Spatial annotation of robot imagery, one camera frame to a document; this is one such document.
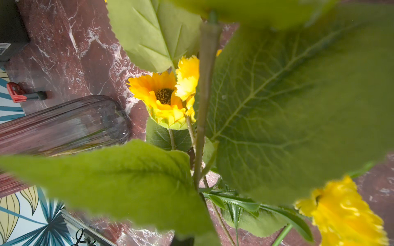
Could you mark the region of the tall sunflower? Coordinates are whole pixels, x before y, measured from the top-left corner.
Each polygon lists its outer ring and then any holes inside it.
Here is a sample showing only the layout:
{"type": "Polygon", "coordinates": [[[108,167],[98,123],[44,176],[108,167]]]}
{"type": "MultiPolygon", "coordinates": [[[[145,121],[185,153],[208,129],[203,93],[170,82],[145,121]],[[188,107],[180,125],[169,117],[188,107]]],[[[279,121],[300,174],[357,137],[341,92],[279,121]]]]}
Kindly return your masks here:
{"type": "Polygon", "coordinates": [[[196,121],[193,108],[194,97],[189,96],[182,99],[178,93],[175,74],[168,71],[130,77],[126,84],[134,98],[145,104],[150,118],[159,126],[167,129],[171,148],[175,150],[173,132],[186,130],[188,117],[192,123],[196,121]]]}

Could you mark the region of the yellow marigold flower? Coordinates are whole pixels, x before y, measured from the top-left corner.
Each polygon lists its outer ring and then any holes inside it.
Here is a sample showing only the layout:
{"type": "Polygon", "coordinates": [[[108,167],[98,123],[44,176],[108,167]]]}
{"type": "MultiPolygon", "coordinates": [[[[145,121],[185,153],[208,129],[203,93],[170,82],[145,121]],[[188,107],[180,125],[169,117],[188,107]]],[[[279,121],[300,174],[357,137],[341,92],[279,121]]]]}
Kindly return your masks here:
{"type": "Polygon", "coordinates": [[[199,67],[200,60],[195,55],[189,58],[183,56],[178,62],[178,68],[175,70],[175,95],[186,106],[186,116],[190,117],[193,123],[196,121],[194,103],[200,77],[199,67]]]}

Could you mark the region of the tall yellow flower spray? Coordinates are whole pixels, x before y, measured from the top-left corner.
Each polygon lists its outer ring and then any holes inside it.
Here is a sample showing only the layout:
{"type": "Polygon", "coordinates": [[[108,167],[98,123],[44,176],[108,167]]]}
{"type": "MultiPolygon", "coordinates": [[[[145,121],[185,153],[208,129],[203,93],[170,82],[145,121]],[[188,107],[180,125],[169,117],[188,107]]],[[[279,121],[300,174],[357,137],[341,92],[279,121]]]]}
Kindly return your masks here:
{"type": "Polygon", "coordinates": [[[214,246],[220,240],[201,188],[226,185],[259,204],[295,209],[394,148],[392,4],[108,1],[106,8],[131,61],[151,75],[176,77],[183,56],[200,60],[195,167],[185,151],[133,139],[59,161],[67,168],[61,177],[39,185],[50,197],[214,246]]]}

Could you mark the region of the yellow carnation flower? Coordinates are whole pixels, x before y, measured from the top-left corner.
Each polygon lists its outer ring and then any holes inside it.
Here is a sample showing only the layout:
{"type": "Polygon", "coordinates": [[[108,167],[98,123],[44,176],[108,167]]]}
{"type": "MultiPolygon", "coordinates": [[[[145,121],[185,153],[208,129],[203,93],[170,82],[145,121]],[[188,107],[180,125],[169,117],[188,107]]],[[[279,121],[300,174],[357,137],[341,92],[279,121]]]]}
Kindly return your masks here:
{"type": "Polygon", "coordinates": [[[383,220],[376,215],[346,175],[312,191],[293,204],[300,214],[318,227],[321,246],[387,246],[383,220]]]}

